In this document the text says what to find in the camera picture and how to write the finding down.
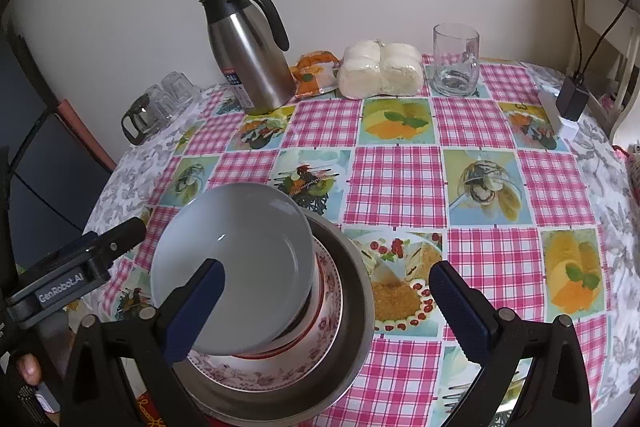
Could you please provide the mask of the left hand in glove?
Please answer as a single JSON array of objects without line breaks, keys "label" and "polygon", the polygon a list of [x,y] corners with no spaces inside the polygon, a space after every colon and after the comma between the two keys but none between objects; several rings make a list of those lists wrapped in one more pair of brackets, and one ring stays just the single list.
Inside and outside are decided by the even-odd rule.
[{"label": "left hand in glove", "polygon": [[27,353],[27,355],[22,355],[21,358],[16,362],[16,367],[21,374],[21,377],[26,381],[29,386],[37,387],[42,380],[42,372],[41,367],[38,360]]}]

